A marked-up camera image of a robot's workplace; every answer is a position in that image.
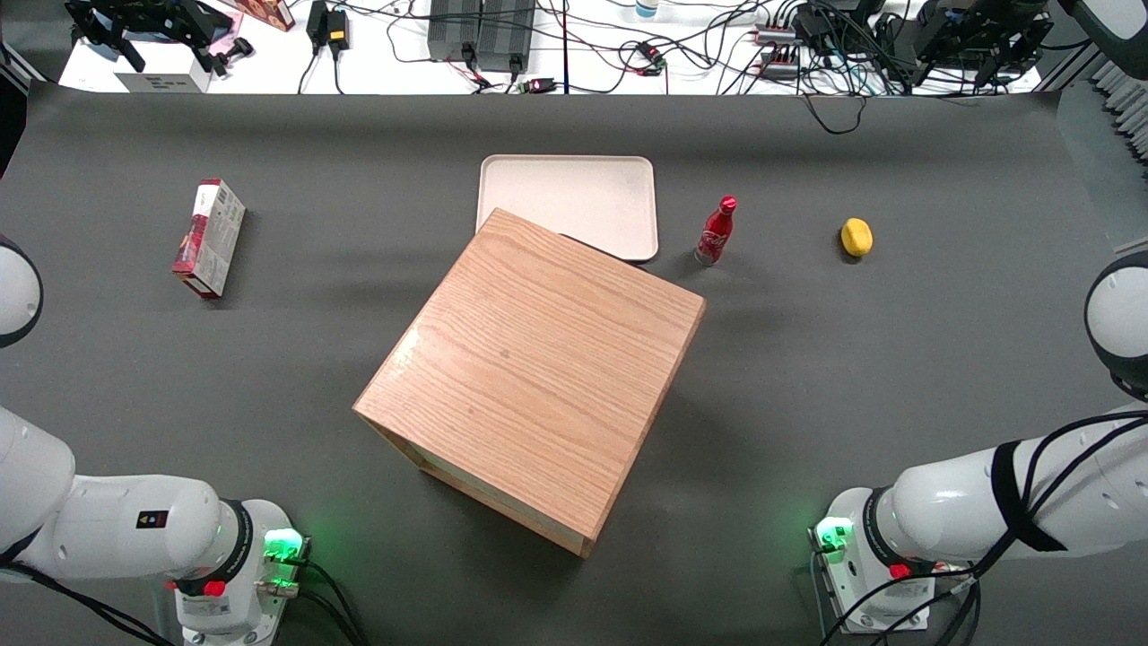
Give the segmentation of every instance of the black box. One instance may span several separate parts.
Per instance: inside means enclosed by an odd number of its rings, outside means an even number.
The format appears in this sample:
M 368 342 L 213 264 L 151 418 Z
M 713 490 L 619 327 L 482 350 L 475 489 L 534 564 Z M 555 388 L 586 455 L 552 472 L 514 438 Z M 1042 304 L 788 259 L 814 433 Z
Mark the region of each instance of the black box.
M 436 61 L 466 62 L 479 41 L 481 0 L 430 0 L 427 49 Z
M 487 0 L 479 28 L 479 69 L 526 72 L 534 33 L 534 0 Z

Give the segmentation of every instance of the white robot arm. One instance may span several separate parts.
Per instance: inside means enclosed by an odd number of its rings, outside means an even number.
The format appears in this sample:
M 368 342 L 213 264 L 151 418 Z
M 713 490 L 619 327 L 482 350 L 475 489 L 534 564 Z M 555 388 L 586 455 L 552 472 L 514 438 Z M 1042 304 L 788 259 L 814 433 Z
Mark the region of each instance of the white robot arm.
M 912 610 L 932 599 L 936 579 L 920 577 L 980 561 L 1006 532 L 1016 540 L 1002 559 L 1084 557 L 1148 538 L 1148 251 L 1125 256 L 1100 274 L 1088 291 L 1085 322 L 1114 383 L 1138 402 L 1046 436 L 1047 442 L 1008 443 L 913 467 L 889 488 L 838 496 L 810 536 L 835 609 L 848 614 L 845 632 L 926 628 L 928 608 Z M 1033 465 L 1041 444 L 1047 446 Z M 1032 503 L 1097 445 L 1102 449 L 1030 514 Z M 1033 493 L 1026 498 L 1030 470 Z
M 0 236 L 0 348 L 36 325 L 40 285 Z M 296 575 L 279 559 L 304 548 L 265 500 L 174 476 L 77 476 L 68 445 L 0 407 L 0 579 L 29 581 L 28 568 L 60 581 L 162 576 L 186 641 L 249 646 L 274 638 Z

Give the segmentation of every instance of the wooden box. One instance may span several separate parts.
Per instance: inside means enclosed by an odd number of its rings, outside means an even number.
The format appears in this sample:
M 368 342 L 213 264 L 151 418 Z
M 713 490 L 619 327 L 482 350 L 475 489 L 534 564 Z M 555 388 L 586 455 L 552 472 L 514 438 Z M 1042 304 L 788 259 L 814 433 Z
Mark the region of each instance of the wooden box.
M 704 310 L 495 210 L 354 410 L 424 472 L 585 558 Z

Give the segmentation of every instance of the gray backdrop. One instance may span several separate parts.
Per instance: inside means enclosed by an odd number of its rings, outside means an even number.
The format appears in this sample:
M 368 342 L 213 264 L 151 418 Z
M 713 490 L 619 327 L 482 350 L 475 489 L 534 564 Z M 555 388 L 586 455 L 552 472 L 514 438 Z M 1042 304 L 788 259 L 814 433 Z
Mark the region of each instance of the gray backdrop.
M 859 104 L 816 103 L 837 126 Z M 47 295 L 0 353 L 0 402 L 83 474 L 279 503 L 378 644 L 816 644 L 805 528 L 833 496 L 1123 402 L 1084 333 L 1111 251 L 1055 98 L 874 100 L 845 137 L 782 98 L 40 87 L 31 112 L 0 231 Z M 585 562 L 421 476 L 350 412 L 471 236 L 482 158 L 525 151 L 649 157 L 647 267 L 709 301 Z M 253 212 L 208 303 L 168 271 L 214 176 Z M 689 250 L 726 193 L 737 228 L 701 270 Z M 876 234 L 860 263 L 836 242 L 848 216 Z M 976 644 L 1142 643 L 1145 555 L 1000 565 Z M 78 587 L 150 616 L 141 582 Z M 31 586 L 0 586 L 0 617 L 6 645 L 130 643 Z M 281 644 L 335 641 L 292 604 Z

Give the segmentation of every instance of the green led light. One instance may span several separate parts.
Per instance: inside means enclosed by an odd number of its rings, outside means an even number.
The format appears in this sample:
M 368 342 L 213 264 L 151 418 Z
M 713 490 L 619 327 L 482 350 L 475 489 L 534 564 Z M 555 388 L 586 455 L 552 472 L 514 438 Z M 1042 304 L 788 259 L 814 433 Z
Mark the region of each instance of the green led light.
M 824 552 L 837 552 L 845 548 L 848 536 L 853 534 L 853 522 L 830 516 L 817 523 L 816 534 Z
M 263 554 L 272 559 L 297 559 L 303 552 L 303 535 L 287 528 L 263 536 Z

